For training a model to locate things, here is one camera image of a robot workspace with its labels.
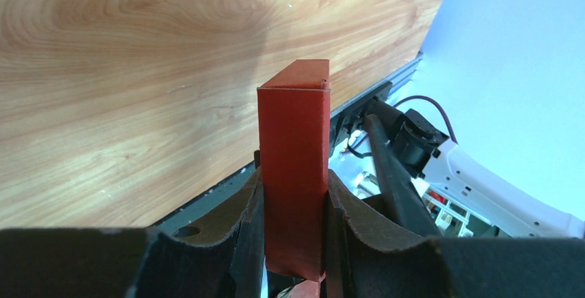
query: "wooden tabletop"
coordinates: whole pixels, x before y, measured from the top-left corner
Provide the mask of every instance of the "wooden tabletop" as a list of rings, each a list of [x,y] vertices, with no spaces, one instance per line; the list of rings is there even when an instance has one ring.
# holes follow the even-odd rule
[[[0,227],[147,226],[252,160],[256,88],[329,59],[332,108],[441,0],[0,0]]]

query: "red rectangular block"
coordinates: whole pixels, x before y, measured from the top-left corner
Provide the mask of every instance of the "red rectangular block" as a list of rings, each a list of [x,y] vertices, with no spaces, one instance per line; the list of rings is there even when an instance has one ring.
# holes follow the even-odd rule
[[[324,271],[328,81],[328,60],[296,60],[258,89],[266,267],[313,281]]]

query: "white wall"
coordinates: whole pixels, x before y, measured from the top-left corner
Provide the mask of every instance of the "white wall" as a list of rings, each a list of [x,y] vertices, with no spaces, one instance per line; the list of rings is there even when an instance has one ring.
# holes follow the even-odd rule
[[[583,219],[584,45],[585,0],[444,0],[408,93],[436,98],[478,162]]]

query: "wood grain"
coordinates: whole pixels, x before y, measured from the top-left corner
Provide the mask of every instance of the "wood grain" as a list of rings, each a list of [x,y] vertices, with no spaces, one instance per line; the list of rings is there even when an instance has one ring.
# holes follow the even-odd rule
[[[252,160],[256,87],[330,59],[332,108],[441,0],[0,0],[0,227],[146,226]]]

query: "screw hole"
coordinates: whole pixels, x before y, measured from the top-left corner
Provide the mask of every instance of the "screw hole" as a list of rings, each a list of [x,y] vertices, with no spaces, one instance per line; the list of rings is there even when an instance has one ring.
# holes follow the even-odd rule
[[[183,227],[183,228],[178,229],[172,235],[175,237],[190,237],[190,236],[195,236],[195,235],[199,234],[200,232],[201,232],[201,229],[199,229],[198,227],[187,226],[187,227]]]

